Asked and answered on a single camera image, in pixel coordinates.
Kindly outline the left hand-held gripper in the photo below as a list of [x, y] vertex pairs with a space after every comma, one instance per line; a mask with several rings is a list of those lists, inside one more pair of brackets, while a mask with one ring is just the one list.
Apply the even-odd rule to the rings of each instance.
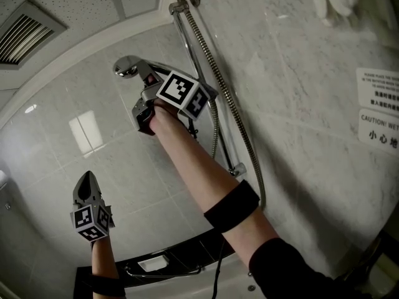
[[97, 178], [93, 172], [87, 171], [73, 190], [74, 208], [70, 216], [75, 231], [88, 242], [108, 237], [109, 230], [115, 227], [111, 206], [99, 201], [101, 198]]

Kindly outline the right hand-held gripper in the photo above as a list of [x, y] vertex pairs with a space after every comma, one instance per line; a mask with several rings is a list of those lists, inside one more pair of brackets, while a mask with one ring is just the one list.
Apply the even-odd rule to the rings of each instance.
[[195, 121], [207, 102], [214, 100], [218, 95], [209, 85], [175, 70], [166, 78], [161, 78], [143, 59], [137, 62], [136, 68], [143, 80], [144, 89], [132, 109], [132, 116], [135, 128], [147, 135], [154, 134], [149, 123], [155, 115], [155, 100], [163, 100], [176, 108], [180, 114]]

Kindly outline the chrome shower head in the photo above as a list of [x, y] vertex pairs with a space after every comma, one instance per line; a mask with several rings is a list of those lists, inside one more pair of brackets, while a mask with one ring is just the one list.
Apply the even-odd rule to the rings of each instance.
[[[115, 75], [122, 78], [133, 78], [137, 75], [139, 76], [136, 68], [136, 64], [139, 60], [142, 60], [142, 58], [137, 57], [136, 55], [127, 55], [118, 59], [113, 65]], [[143, 60], [145, 60], [156, 73], [168, 75], [172, 70], [174, 70], [173, 67], [166, 64], [147, 59]]]

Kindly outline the person's left forearm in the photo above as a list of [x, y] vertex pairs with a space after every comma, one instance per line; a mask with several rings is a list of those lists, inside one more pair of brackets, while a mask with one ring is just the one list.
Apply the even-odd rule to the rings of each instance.
[[96, 240], [92, 244], [92, 274], [106, 278], [119, 279], [110, 237]]

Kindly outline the person's right forearm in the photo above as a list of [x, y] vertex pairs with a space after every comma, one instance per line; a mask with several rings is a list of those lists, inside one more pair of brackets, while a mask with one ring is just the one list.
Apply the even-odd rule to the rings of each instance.
[[277, 237], [259, 207], [259, 197], [246, 181], [236, 180], [193, 139], [172, 106], [157, 100], [154, 109], [151, 130], [205, 218], [248, 264], [263, 243]]

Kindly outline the white soap dish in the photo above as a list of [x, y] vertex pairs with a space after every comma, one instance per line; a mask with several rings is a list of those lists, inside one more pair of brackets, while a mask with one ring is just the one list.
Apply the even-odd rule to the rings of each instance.
[[154, 272], [166, 268], [169, 264], [169, 259], [166, 255], [158, 255], [156, 257], [142, 260], [138, 262], [138, 265], [145, 272]]

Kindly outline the ceiling vent grille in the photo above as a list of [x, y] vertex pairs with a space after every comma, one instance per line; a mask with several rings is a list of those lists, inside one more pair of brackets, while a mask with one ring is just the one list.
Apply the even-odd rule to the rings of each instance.
[[0, 25], [0, 70], [19, 70], [68, 27], [35, 0], [25, 0]]

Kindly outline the white bathtub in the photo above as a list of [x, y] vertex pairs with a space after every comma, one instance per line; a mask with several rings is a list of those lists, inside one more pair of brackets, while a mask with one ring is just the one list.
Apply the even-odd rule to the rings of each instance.
[[[212, 299], [216, 268], [217, 264], [212, 263], [191, 277], [127, 288], [126, 299]], [[255, 291], [250, 292], [249, 285], [254, 285]], [[265, 299], [236, 254], [221, 262], [216, 299]]]

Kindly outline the white hanging towel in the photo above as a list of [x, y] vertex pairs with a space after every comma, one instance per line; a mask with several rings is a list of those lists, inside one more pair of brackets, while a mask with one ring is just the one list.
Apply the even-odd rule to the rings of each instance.
[[313, 0], [315, 13], [327, 27], [336, 26], [341, 19], [348, 19], [351, 25], [356, 21], [370, 21], [367, 9], [369, 0]]

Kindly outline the person's black top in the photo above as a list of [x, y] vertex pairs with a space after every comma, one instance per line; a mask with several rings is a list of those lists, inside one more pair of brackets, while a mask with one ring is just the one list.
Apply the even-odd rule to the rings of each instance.
[[266, 299], [373, 299], [343, 281], [316, 272], [280, 238], [268, 240], [255, 251], [249, 271]]

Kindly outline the chrome shower slide rail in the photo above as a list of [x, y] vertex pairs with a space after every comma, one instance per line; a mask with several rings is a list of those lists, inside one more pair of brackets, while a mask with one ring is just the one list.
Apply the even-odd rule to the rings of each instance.
[[[183, 24], [183, 20], [180, 16], [185, 10], [188, 9], [188, 3], [186, 0], [173, 2], [168, 7], [170, 14], [173, 16], [174, 23], [178, 30], [178, 33], [184, 43], [185, 49], [188, 53], [188, 57], [190, 58], [191, 64], [194, 68], [196, 75], [198, 76], [200, 82], [205, 82], [205, 76], [203, 70], [200, 66], [200, 62], [198, 57], [195, 53], [195, 49], [193, 44], [191, 43], [191, 39], [189, 37], [188, 31]], [[213, 122], [213, 141], [212, 141], [212, 149], [211, 149], [211, 157], [215, 159], [216, 153], [218, 150], [218, 144], [221, 144], [221, 151], [223, 153], [225, 162], [227, 163], [227, 170], [233, 177], [237, 178], [246, 173], [246, 167], [244, 164], [239, 163], [237, 165], [233, 165], [231, 162], [229, 152], [223, 137], [223, 134], [220, 129], [219, 124], [219, 115], [218, 115], [218, 108], [216, 105], [215, 100], [211, 100], [207, 102], [206, 107], [208, 109], [208, 113], [210, 114], [211, 120]]]

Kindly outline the small-print white wall sign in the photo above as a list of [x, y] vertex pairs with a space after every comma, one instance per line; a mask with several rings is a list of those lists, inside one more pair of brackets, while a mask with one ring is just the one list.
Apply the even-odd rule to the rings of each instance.
[[399, 116], [399, 72], [357, 68], [356, 78], [361, 107]]

